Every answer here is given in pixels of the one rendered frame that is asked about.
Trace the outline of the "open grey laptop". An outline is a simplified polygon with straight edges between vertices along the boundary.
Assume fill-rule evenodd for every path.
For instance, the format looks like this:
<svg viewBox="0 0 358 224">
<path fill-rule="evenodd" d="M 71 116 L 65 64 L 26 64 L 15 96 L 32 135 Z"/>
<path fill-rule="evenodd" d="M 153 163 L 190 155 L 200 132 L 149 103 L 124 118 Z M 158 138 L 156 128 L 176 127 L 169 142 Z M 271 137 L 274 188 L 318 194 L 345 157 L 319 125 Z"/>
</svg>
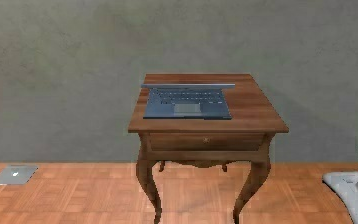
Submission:
<svg viewBox="0 0 358 224">
<path fill-rule="evenodd" d="M 144 119 L 231 120 L 223 89 L 230 83 L 142 84 L 149 90 Z"/>
</svg>

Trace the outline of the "brown wooden side table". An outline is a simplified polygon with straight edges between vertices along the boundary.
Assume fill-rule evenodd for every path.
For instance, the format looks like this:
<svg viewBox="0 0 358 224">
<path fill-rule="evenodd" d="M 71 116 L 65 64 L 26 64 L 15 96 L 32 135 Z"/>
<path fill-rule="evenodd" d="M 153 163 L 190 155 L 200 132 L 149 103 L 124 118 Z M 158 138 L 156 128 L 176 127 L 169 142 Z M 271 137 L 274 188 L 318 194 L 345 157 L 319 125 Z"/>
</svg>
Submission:
<svg viewBox="0 0 358 224">
<path fill-rule="evenodd" d="M 289 128 L 249 74 L 148 74 L 148 84 L 233 84 L 224 96 L 232 118 L 146 119 L 149 90 L 140 89 L 128 126 L 140 139 L 136 176 L 155 209 L 154 224 L 162 214 L 161 199 L 153 178 L 155 164 L 167 161 L 198 168 L 249 161 L 251 169 L 233 210 L 239 222 L 242 208 L 266 181 L 270 169 L 269 147 L 273 137 Z"/>
</svg>

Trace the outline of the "closed silver laptop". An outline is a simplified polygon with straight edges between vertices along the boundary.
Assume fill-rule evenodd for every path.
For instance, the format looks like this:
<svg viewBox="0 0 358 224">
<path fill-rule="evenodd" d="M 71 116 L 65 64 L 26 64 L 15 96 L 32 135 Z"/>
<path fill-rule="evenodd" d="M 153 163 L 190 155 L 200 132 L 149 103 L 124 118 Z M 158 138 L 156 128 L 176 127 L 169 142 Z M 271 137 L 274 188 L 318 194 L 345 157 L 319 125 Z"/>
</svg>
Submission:
<svg viewBox="0 0 358 224">
<path fill-rule="evenodd" d="M 0 185 L 26 184 L 37 170 L 36 165 L 8 165 L 0 172 Z"/>
</svg>

